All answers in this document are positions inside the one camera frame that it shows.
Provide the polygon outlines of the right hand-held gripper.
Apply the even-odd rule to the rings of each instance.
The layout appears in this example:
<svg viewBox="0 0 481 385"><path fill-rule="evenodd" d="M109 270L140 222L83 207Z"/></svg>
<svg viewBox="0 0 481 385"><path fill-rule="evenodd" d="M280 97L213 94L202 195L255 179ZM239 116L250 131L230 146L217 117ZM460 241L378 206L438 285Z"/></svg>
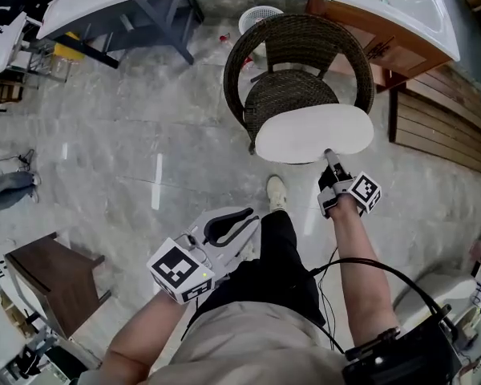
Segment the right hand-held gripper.
<svg viewBox="0 0 481 385"><path fill-rule="evenodd" d="M328 166L318 180L321 192L317 196L323 217L330 218L329 211L338 204L339 197L345 194L356 200L357 207L362 212L370 213L382 197L381 186L364 172L352 176L330 148L325 150L325 159Z"/></svg>

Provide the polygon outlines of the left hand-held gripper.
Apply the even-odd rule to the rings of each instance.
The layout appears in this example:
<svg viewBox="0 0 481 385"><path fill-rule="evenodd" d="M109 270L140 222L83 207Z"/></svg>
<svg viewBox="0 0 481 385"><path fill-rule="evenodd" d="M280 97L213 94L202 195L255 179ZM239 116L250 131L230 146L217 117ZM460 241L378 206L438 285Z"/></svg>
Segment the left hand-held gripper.
<svg viewBox="0 0 481 385"><path fill-rule="evenodd" d="M204 211L148 260L157 286L185 304L217 288L243 261L241 253L261 222L251 208Z"/></svg>

